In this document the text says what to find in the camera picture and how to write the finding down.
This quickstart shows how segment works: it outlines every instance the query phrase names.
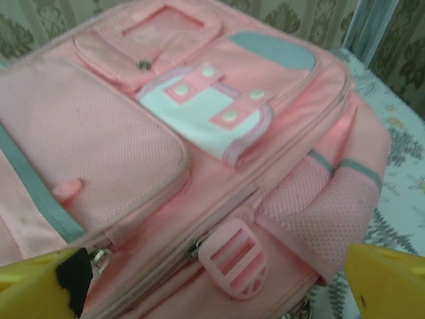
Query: pink mesh pocket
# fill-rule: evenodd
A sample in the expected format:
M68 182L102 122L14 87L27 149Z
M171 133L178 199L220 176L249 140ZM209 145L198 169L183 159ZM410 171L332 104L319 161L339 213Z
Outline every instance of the pink mesh pocket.
M312 161L303 160L283 180L256 221L329 282L343 268L349 245L363 240L380 189L356 165L340 167L328 183Z

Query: patterned wallpaper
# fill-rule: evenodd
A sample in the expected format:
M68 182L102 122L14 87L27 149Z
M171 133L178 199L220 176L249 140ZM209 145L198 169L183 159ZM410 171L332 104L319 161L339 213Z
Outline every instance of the patterned wallpaper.
M222 0L326 49L342 46L358 0Z
M400 0L371 70L425 119L425 1Z
M325 49L341 47L359 0L221 0ZM0 1L0 64L123 0ZM425 1L400 0L372 70L425 117Z

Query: pink backpack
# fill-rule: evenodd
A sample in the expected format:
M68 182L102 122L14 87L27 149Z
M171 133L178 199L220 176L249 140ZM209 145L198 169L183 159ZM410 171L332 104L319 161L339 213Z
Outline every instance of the pink backpack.
M343 63L214 0L120 5L0 94L0 264L86 247L83 318L295 316L390 149Z

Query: metal zipper pull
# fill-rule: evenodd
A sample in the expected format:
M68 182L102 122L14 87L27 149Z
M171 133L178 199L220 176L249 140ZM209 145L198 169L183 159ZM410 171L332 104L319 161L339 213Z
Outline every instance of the metal zipper pull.
M187 250L185 252L186 257L190 260L190 261L194 261L195 259L198 258L198 252L199 249L201 247L201 245L206 241L206 239L208 238L209 234L202 236L198 239L195 239L188 247Z
M107 248L96 249L90 253L90 261L99 274L102 274L112 261L112 252Z
M141 61L139 61L139 63L137 64L137 67L138 67L140 70L147 70L147 71L149 71L149 70L151 70L151 68L152 68L152 62L151 62L151 61L149 61L149 60L141 60Z
M308 297L304 297L299 306L296 306L290 312L284 314L280 319L312 319L313 309L311 308L310 300Z

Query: black tape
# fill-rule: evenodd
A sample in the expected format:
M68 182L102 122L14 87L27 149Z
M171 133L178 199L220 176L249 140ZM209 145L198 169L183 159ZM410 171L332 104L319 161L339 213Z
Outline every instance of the black tape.
M56 268L60 286L70 293L69 308L81 317L88 288L93 279L92 265L87 250L82 248Z

